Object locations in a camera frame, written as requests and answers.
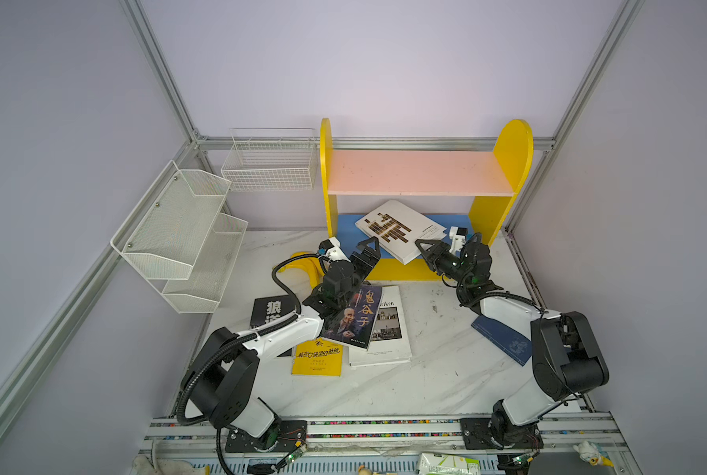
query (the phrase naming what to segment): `white book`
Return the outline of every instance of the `white book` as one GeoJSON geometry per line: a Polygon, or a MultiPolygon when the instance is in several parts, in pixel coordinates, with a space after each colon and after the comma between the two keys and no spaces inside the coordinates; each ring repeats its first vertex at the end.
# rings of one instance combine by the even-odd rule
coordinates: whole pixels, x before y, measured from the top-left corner
{"type": "Polygon", "coordinates": [[[404,307],[397,285],[382,288],[377,319],[369,340],[369,348],[350,347],[348,364],[353,367],[409,363],[411,346],[406,331],[404,307]]]}
{"type": "Polygon", "coordinates": [[[420,255],[414,241],[443,239],[445,227],[396,200],[390,200],[356,222],[356,227],[402,264],[420,255]]]}

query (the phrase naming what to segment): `gray wall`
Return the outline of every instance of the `gray wall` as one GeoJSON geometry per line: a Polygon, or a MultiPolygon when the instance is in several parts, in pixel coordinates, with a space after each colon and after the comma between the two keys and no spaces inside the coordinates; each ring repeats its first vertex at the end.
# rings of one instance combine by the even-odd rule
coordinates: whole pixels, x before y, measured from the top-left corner
{"type": "Polygon", "coordinates": [[[0,475],[126,475],[169,415],[203,324],[122,262],[0,447],[0,475]]]}
{"type": "MultiPolygon", "coordinates": [[[[0,1],[0,386],[183,142],[117,0],[0,1]]],[[[125,473],[201,321],[122,269],[0,473],[125,473]]]]}
{"type": "Polygon", "coordinates": [[[515,234],[644,475],[707,469],[707,1],[646,1],[515,234]]]}
{"type": "Polygon", "coordinates": [[[620,0],[144,0],[198,130],[553,135],[620,0]]]}

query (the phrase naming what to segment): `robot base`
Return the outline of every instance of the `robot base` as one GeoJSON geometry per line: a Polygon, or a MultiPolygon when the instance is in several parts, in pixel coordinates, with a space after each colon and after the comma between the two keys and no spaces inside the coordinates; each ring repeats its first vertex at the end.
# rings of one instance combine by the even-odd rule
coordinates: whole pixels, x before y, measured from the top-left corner
{"type": "MultiPolygon", "coordinates": [[[[234,429],[224,431],[224,452],[228,454],[234,453],[252,453],[263,452],[259,439],[254,439],[247,432],[234,429]]],[[[277,444],[273,445],[268,451],[271,452],[290,452],[296,447],[297,441],[306,441],[306,421],[305,420],[282,420],[277,429],[277,444]]]]}
{"type": "MultiPolygon", "coordinates": [[[[497,443],[494,443],[490,417],[468,417],[459,420],[459,423],[462,427],[464,447],[467,450],[502,448],[497,443]]],[[[506,446],[503,448],[541,448],[544,445],[544,441],[541,440],[538,427],[535,424],[515,427],[515,432],[508,433],[506,439],[506,446]]]]}

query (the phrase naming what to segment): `yellow book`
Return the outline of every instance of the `yellow book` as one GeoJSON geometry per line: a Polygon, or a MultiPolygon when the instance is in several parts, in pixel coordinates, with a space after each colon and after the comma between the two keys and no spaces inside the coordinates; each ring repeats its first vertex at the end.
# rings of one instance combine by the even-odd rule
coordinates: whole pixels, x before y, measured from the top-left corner
{"type": "Polygon", "coordinates": [[[343,365],[343,345],[322,338],[296,346],[293,375],[340,376],[343,365]]]}

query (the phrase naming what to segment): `pink shelf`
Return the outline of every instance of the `pink shelf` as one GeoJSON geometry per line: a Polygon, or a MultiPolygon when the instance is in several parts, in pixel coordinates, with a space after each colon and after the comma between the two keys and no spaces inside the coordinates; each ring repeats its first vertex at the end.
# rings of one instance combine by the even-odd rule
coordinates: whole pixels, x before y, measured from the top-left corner
{"type": "Polygon", "coordinates": [[[330,195],[513,196],[493,152],[336,150],[330,195]]]}

